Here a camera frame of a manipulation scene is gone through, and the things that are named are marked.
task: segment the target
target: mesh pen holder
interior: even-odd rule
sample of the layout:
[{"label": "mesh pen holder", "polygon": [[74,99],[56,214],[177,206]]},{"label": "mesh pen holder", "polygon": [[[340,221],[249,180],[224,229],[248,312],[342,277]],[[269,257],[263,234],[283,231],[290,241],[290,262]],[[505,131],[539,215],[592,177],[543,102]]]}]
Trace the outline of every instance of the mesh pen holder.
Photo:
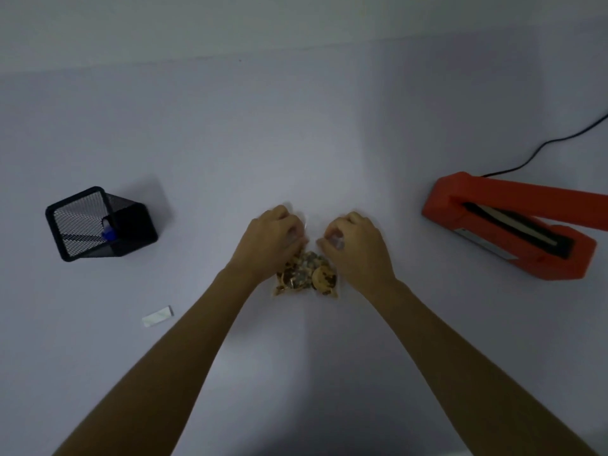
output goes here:
[{"label": "mesh pen holder", "polygon": [[118,257],[158,240],[142,203],[91,187],[46,208],[61,259]]}]

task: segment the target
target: plastic bag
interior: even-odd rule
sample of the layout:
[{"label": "plastic bag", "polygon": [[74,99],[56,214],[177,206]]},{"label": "plastic bag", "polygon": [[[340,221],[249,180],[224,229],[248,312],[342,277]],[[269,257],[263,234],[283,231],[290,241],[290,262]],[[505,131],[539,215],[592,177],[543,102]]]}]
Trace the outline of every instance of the plastic bag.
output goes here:
[{"label": "plastic bag", "polygon": [[[302,222],[304,222],[309,236],[313,234],[316,237],[319,234],[320,229],[311,227],[310,220],[303,219]],[[329,261],[314,251],[303,250],[285,264],[282,272],[277,273],[277,285],[272,291],[272,295],[312,289],[324,296],[337,298],[337,285],[338,276]]]}]

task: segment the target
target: black power cord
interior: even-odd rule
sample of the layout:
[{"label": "black power cord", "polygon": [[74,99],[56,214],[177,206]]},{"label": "black power cord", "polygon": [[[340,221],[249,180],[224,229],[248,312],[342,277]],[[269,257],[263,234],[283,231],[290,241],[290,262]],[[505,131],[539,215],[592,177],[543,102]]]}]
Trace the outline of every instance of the black power cord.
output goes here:
[{"label": "black power cord", "polygon": [[499,175],[499,174],[506,174],[506,173],[512,173],[513,171],[517,171],[518,169],[523,168],[529,162],[531,162],[534,159],[534,157],[536,157],[536,155],[538,155],[538,152],[540,152],[545,145],[549,145],[549,144],[552,144],[554,142],[567,141],[568,139],[574,139],[575,137],[579,137],[582,134],[585,134],[587,131],[594,129],[597,125],[599,125],[600,123],[602,123],[606,119],[608,119],[608,114],[605,114],[599,120],[597,120],[596,122],[590,124],[584,130],[581,130],[581,131],[577,132],[576,134],[573,134],[572,136],[562,137],[562,138],[559,138],[559,139],[551,139],[551,140],[543,142],[534,151],[534,153],[532,154],[532,156],[525,163],[523,163],[522,165],[518,166],[517,168],[506,169],[505,171],[496,171],[496,173],[484,174],[482,177],[492,177],[492,176]]}]

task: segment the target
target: white backdrop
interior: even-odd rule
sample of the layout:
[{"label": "white backdrop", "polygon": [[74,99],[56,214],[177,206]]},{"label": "white backdrop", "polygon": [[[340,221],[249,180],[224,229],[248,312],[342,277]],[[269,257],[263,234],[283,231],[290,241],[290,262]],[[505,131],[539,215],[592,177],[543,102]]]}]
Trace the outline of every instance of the white backdrop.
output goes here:
[{"label": "white backdrop", "polygon": [[[0,446],[49,454],[182,315],[248,221],[288,201],[357,208],[398,275],[579,434],[608,430],[608,239],[587,278],[536,280],[426,221],[433,182],[520,163],[608,110],[608,22],[0,79]],[[608,194],[608,126],[511,179]],[[44,208],[91,185],[145,202],[157,244],[60,260]],[[374,310],[247,302],[175,452],[440,454],[463,448]]]}]

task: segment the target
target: person's right hand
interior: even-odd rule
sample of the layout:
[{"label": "person's right hand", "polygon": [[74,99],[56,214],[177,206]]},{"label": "person's right hand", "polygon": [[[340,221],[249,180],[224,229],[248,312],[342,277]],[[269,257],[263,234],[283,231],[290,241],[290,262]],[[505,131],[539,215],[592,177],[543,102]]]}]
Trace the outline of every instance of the person's right hand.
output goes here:
[{"label": "person's right hand", "polygon": [[[332,244],[335,237],[344,238],[343,248]],[[352,212],[331,222],[317,244],[336,265],[339,274],[368,299],[374,291],[396,280],[382,234],[368,218],[358,213]]]}]

